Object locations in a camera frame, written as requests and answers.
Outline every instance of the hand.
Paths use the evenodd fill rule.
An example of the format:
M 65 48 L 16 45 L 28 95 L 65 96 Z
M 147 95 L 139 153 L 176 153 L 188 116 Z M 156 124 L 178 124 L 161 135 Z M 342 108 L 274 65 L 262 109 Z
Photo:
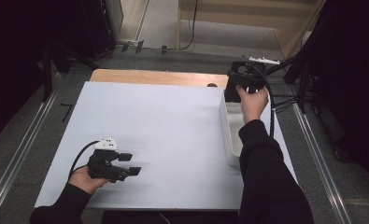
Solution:
M 74 171 L 70 176 L 68 183 L 86 191 L 89 194 L 94 194 L 98 188 L 103 187 L 103 185 L 108 181 L 108 179 L 104 178 L 92 179 L 89 176 L 89 167 L 84 166 Z
M 249 94 L 241 86 L 236 86 L 241 99 L 243 120 L 248 123 L 254 119 L 260 119 L 261 113 L 268 104 L 268 90 L 264 87 L 261 90 Z

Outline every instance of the black sleeve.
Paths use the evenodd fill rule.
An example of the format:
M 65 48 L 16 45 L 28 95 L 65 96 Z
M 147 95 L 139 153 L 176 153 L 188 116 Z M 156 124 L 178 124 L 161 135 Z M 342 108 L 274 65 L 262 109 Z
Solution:
M 239 223 L 314 223 L 309 203 L 283 161 L 278 142 L 260 120 L 240 131 L 244 180 Z
M 30 216 L 31 224 L 82 224 L 81 214 L 92 195 L 66 184 L 52 206 L 37 207 Z

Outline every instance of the white container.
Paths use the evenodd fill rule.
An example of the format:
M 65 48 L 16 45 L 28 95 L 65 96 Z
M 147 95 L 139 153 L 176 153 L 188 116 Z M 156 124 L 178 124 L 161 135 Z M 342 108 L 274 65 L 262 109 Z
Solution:
M 224 96 L 222 96 L 220 116 L 227 162 L 233 167 L 239 167 L 243 144 L 238 133 L 245 125 L 240 103 L 225 103 Z

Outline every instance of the black cable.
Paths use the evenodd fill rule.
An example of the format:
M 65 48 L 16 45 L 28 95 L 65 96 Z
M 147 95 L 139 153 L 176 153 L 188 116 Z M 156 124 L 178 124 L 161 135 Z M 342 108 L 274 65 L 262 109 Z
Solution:
M 297 97 L 297 95 L 292 95 L 292 94 L 274 94 L 274 97 L 291 97 L 291 98 L 295 98 Z
M 181 49 L 178 50 L 186 50 L 193 42 L 193 39 L 195 38 L 195 21 L 196 21 L 196 12 L 198 11 L 198 0 L 195 2 L 195 10 L 193 11 L 193 19 L 192 19 L 192 37 L 190 43 Z
M 88 148 L 90 147 L 91 145 L 93 144 L 96 144 L 98 143 L 99 141 L 93 141 L 91 143 L 89 143 L 88 145 L 86 145 L 80 152 L 79 154 L 77 155 L 76 159 L 74 160 L 73 162 L 73 165 L 71 166 L 71 169 L 70 169 L 70 172 L 68 173 L 68 178 L 67 178 L 67 181 L 70 179 L 70 176 L 74 173 L 74 168 L 76 167 L 76 164 L 77 164 L 77 161 L 79 160 L 79 157 L 81 157 L 82 153 Z
M 276 112 L 277 112 L 277 114 L 278 113 L 281 113 L 281 112 L 283 112 L 283 111 L 285 111 L 287 108 L 289 108 L 291 105 L 293 105 L 293 104 L 295 104 L 295 102 L 291 102 L 290 104 L 288 104 L 288 105 L 285 105 L 285 106 L 282 106 L 282 107 L 280 107 L 280 108 L 277 108 L 277 110 L 276 110 Z
M 284 105 L 286 103 L 289 103 L 289 102 L 294 102 L 296 103 L 298 99 L 296 98 L 291 98 L 290 100 L 287 100 L 287 101 L 283 101 L 283 102 L 279 102 L 279 103 L 275 103 L 275 107 L 279 106 L 279 105 Z
M 190 20 L 188 20 L 188 29 L 190 30 L 190 32 L 192 33 L 192 28 L 191 28 L 191 21 Z
M 93 63 L 95 63 L 95 62 L 97 62 L 97 61 L 99 61 L 99 60 L 102 60 L 104 57 L 106 57 L 106 55 L 108 55 L 109 53 L 111 53 L 111 52 L 112 52 L 112 51 L 114 51 L 114 50 L 116 50 L 116 49 L 110 50 L 110 51 L 108 51 L 108 52 L 106 52 L 106 53 L 102 54 L 101 56 L 99 56 L 99 58 L 97 58 L 97 59 L 93 60 L 92 62 L 93 62 Z
M 269 126 L 269 136 L 273 138 L 274 132 L 275 132 L 275 101 L 274 101 L 274 97 L 272 94 L 271 85 L 269 85 L 269 82 L 266 79 L 266 67 L 263 70 L 264 71 L 263 73 L 257 67 L 253 66 L 253 68 L 261 74 L 261 77 L 263 78 L 263 82 L 265 83 L 265 87 L 269 92 L 269 98 L 271 100 L 271 122 Z

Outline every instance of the finger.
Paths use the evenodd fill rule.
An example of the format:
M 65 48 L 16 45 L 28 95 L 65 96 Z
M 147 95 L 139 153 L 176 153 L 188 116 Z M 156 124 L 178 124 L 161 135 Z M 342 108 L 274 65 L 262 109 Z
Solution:
M 257 91 L 257 93 L 261 93 L 261 94 L 265 94 L 265 95 L 268 95 L 268 89 L 266 89 L 266 87 L 263 87 L 262 89 L 260 89 L 259 91 Z
M 243 96 L 245 96 L 245 94 L 248 94 L 245 89 L 243 89 L 243 87 L 237 85 L 236 86 L 236 90 L 237 90 L 237 93 L 239 93 L 239 96 L 240 98 L 242 98 Z
M 73 173 L 83 173 L 83 172 L 88 172 L 89 168 L 87 165 L 84 166 L 79 166 L 77 169 L 74 170 Z

